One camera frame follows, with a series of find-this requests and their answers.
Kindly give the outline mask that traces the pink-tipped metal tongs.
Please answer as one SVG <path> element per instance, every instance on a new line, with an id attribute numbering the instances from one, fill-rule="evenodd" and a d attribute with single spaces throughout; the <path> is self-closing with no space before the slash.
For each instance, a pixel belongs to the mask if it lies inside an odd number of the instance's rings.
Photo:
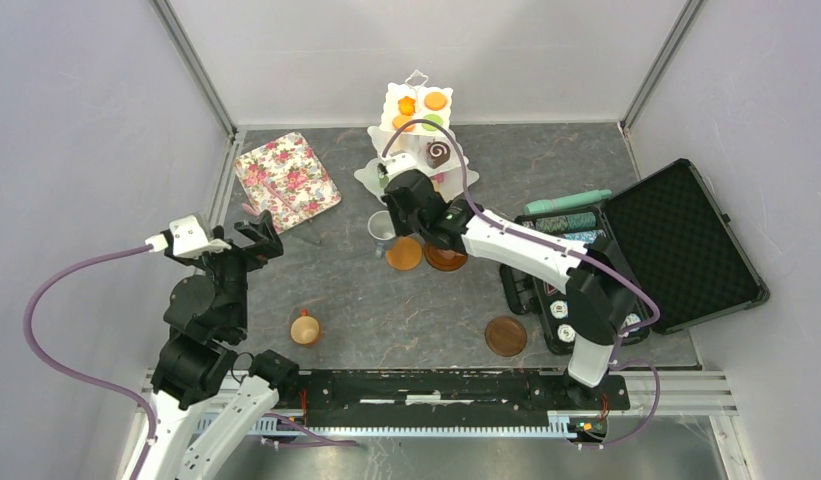
<path id="1" fill-rule="evenodd" d="M 313 220 L 302 209 L 279 193 L 268 181 L 263 181 L 262 186 L 268 194 L 268 200 L 261 203 L 258 208 L 250 202 L 241 203 L 240 207 L 245 213 L 253 217 L 268 213 L 278 234 L 291 233 L 294 238 L 310 245 L 323 245 L 320 234 L 313 226 Z"/>

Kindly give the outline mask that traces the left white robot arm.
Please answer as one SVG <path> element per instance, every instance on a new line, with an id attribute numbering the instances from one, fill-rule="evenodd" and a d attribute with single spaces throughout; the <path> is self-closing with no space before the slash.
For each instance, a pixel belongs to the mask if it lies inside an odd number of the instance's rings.
<path id="1" fill-rule="evenodd" d="M 284 252 L 269 212 L 235 228 L 251 245 L 238 247 L 223 228 L 207 232 L 195 219 L 175 221 L 151 243 L 199 272 L 171 293 L 164 315 L 170 338 L 151 379 L 150 439 L 135 451 L 133 479 L 212 479 L 260 417 L 299 397 L 298 365 L 266 350 L 209 430 L 191 440 L 237 361 L 233 346 L 247 337 L 247 276 Z"/>

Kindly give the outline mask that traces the orange star pastry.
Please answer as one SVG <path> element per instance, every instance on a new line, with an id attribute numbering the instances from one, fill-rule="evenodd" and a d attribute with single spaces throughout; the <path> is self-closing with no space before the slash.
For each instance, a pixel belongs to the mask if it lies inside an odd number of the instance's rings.
<path id="1" fill-rule="evenodd" d="M 398 111 L 403 116 L 413 117 L 416 112 L 416 99 L 405 96 L 397 102 Z"/>

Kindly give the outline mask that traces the white mug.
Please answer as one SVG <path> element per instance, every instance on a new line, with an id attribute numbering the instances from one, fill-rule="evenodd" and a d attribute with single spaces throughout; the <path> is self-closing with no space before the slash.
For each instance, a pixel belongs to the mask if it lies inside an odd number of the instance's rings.
<path id="1" fill-rule="evenodd" d="M 372 214 L 367 222 L 367 231 L 375 242 L 375 255 L 384 258 L 397 241 L 397 234 L 388 210 Z"/>

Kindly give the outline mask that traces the dark brown wooden coaster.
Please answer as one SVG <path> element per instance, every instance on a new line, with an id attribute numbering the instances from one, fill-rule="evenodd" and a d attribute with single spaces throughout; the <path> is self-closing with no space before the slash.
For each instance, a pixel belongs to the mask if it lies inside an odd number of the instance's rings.
<path id="1" fill-rule="evenodd" d="M 496 317 L 486 326 L 484 339 L 487 347 L 501 357 L 513 357 L 527 345 L 527 331 L 512 317 Z"/>

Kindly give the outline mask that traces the orange round macaron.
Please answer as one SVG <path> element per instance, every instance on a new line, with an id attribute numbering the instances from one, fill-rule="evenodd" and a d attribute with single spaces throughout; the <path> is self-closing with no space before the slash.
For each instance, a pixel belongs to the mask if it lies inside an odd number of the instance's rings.
<path id="1" fill-rule="evenodd" d="M 400 114 L 395 116 L 392 119 L 391 125 L 395 130 L 401 129 L 403 126 L 407 125 L 409 122 L 413 120 L 412 116 Z"/>
<path id="2" fill-rule="evenodd" d="M 424 105 L 428 110 L 439 111 L 448 105 L 448 97 L 442 91 L 430 91 L 424 97 Z"/>

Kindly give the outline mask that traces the orange mug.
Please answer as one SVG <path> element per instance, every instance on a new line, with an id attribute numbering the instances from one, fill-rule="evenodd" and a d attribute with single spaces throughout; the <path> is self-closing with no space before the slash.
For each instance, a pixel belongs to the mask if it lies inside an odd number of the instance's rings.
<path id="1" fill-rule="evenodd" d="M 290 325 L 290 337 L 301 346 L 316 344 L 322 334 L 320 322 L 306 309 L 301 309 L 299 316 Z"/>

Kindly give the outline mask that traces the green round macaron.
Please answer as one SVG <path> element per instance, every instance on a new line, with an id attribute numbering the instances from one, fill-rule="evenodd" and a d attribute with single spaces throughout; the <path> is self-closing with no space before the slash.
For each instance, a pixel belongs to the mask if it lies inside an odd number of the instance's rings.
<path id="1" fill-rule="evenodd" d="M 422 127 L 425 130 L 436 132 L 442 125 L 443 119 L 439 115 L 429 113 L 424 116 L 424 122 L 422 123 Z"/>

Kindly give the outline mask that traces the large brown wooden saucer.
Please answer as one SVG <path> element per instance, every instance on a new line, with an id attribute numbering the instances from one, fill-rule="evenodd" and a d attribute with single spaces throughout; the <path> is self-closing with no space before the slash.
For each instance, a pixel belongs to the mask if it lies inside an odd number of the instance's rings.
<path id="1" fill-rule="evenodd" d="M 427 263 L 434 269 L 442 272 L 452 272 L 462 268 L 468 257 L 459 252 L 443 250 L 425 243 L 423 253 Z"/>

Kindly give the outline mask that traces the chocolate swirl roll cake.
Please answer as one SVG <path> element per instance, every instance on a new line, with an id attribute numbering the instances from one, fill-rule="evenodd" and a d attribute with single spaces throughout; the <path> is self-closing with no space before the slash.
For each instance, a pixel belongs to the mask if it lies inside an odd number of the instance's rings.
<path id="1" fill-rule="evenodd" d="M 431 169 L 440 168 L 451 158 L 451 147 L 443 141 L 429 142 L 425 147 L 426 163 Z"/>

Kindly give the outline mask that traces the light orange wooden coaster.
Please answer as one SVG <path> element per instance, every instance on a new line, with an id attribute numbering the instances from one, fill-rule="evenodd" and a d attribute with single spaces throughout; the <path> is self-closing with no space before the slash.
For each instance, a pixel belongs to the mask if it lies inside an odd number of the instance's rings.
<path id="1" fill-rule="evenodd" d="M 414 269 L 419 265 L 423 256 L 422 245 L 411 237 L 399 237 L 385 252 L 387 263 L 398 271 Z"/>

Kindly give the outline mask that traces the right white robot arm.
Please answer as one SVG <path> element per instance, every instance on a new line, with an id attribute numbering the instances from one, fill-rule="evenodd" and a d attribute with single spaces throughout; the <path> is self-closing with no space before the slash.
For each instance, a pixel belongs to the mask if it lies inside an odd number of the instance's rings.
<path id="1" fill-rule="evenodd" d="M 457 225 L 459 250 L 513 267 L 566 295 L 575 338 L 563 392 L 577 408 L 592 406 L 603 396 L 627 310 L 647 298 L 630 277 L 596 257 L 613 243 L 600 238 L 588 245 L 544 235 L 477 205 L 464 212 L 468 216 Z"/>

